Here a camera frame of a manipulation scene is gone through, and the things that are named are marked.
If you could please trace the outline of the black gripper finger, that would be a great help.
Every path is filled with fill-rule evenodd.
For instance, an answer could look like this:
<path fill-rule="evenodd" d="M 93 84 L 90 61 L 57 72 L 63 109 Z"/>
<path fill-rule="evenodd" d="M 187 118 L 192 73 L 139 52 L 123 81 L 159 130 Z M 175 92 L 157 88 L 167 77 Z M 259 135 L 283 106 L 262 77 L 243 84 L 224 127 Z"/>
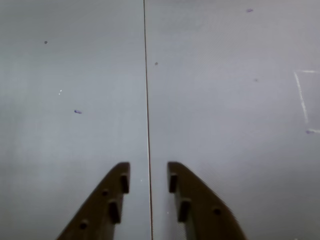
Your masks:
<path fill-rule="evenodd" d="M 174 194 L 176 216 L 187 240 L 246 240 L 224 201 L 180 162 L 167 163 L 168 191 Z"/>
<path fill-rule="evenodd" d="M 113 240 L 121 223 L 124 195 L 130 192 L 129 162 L 116 164 L 66 225 L 59 240 Z"/>

